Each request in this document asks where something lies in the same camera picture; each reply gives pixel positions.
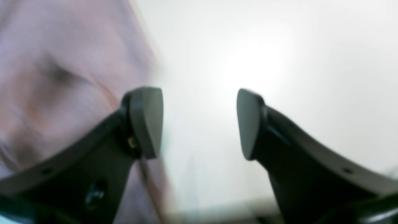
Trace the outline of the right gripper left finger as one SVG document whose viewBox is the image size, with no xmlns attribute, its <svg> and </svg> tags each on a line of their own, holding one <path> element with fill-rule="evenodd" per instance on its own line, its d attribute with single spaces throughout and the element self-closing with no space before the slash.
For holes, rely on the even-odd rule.
<svg viewBox="0 0 398 224">
<path fill-rule="evenodd" d="M 158 157 L 161 88 L 126 93 L 118 111 L 74 145 L 1 180 L 1 218 L 19 224 L 111 224 L 134 162 Z"/>
</svg>

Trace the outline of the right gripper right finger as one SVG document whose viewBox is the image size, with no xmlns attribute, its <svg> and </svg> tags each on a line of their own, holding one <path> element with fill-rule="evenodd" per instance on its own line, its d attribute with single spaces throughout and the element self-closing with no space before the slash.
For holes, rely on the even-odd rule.
<svg viewBox="0 0 398 224">
<path fill-rule="evenodd" d="M 237 118 L 243 155 L 267 170 L 286 224 L 397 223 L 397 180 L 328 149 L 244 88 Z"/>
</svg>

